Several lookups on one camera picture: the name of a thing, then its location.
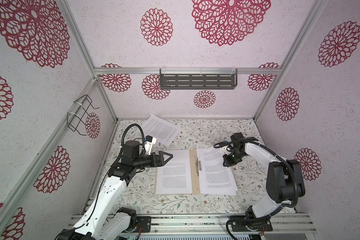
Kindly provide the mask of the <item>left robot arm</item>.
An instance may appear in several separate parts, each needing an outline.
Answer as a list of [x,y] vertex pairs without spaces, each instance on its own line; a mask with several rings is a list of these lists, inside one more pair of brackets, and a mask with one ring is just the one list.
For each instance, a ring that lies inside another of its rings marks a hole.
[[137,212],[122,207],[107,222],[107,217],[119,196],[127,189],[137,170],[165,166],[173,154],[160,151],[158,154],[142,155],[139,151],[124,154],[120,152],[104,178],[103,186],[90,208],[72,229],[62,230],[57,240],[115,240],[122,232],[138,233],[142,227],[138,224]]

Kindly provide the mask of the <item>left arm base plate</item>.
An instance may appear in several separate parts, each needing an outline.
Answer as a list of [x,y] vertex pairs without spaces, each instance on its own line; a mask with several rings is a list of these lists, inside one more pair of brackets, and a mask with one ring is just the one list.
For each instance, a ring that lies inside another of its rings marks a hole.
[[127,233],[149,233],[152,226],[151,216],[136,216],[132,218],[129,228],[123,231],[123,234]]

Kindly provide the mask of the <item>beige paper folder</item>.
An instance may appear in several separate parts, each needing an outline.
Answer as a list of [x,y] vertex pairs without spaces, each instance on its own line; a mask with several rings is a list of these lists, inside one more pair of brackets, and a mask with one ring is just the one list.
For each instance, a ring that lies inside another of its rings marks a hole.
[[201,194],[200,187],[199,187],[199,178],[196,172],[196,156],[197,156],[197,149],[189,150],[190,156],[190,167],[191,167],[191,180],[192,180],[192,194]]

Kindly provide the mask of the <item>white printed paper sheet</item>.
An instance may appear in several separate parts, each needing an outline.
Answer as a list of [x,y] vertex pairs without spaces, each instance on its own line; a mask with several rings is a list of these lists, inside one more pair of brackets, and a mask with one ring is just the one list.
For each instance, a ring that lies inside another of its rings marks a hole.
[[157,168],[156,195],[192,194],[189,150],[167,151],[173,158]]

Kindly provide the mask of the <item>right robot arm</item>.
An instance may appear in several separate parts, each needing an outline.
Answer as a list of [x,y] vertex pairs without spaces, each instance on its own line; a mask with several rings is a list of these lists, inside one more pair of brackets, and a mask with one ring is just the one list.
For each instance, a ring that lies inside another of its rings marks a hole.
[[298,199],[305,195],[304,179],[300,163],[287,160],[256,141],[235,140],[215,144],[224,152],[223,166],[233,167],[245,156],[253,157],[267,169],[266,194],[246,211],[251,220],[271,218],[283,208],[294,208]]

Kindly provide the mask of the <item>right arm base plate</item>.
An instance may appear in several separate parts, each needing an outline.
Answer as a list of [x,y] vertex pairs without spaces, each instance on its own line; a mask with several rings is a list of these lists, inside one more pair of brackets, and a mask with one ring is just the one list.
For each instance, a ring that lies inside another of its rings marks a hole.
[[229,225],[234,232],[271,232],[273,227],[270,219],[270,215],[264,217],[231,216]]

